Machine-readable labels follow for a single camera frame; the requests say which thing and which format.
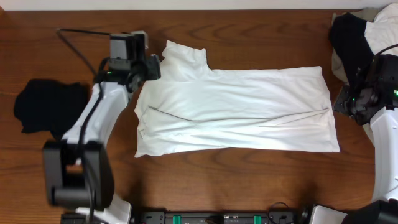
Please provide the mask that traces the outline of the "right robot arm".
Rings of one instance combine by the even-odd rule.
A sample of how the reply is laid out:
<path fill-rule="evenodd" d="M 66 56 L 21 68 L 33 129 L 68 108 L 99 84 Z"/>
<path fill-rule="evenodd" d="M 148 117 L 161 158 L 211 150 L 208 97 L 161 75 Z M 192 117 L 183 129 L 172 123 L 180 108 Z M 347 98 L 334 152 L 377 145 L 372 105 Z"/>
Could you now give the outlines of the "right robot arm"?
<path fill-rule="evenodd" d="M 386 105 L 370 119 L 375 147 L 375 184 L 371 203 L 344 213 L 321 205 L 312 208 L 309 224 L 397 224 L 397 89 L 387 91 Z"/>

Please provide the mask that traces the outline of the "white t-shirt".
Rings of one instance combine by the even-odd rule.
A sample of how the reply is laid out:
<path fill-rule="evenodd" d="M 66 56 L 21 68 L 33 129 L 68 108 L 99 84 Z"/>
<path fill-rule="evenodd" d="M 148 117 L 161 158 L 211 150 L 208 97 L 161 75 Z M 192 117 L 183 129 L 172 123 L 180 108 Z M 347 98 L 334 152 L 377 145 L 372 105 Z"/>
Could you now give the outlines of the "white t-shirt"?
<path fill-rule="evenodd" d="M 212 70 L 205 49 L 167 42 L 137 100 L 136 156 L 222 148 L 338 152 L 320 67 Z"/>

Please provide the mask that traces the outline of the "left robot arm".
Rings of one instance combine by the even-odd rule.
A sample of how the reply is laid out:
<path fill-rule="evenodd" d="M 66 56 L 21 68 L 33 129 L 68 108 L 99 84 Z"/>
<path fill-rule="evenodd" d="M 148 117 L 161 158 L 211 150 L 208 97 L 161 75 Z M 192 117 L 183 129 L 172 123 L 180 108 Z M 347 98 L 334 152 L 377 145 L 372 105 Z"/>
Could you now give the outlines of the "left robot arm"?
<path fill-rule="evenodd" d="M 114 191 L 106 145 L 131 95 L 144 82 L 160 77 L 157 55 L 103 59 L 77 122 L 61 140 L 44 144 L 47 199 L 66 209 L 61 223 L 134 223 L 132 205 Z"/>

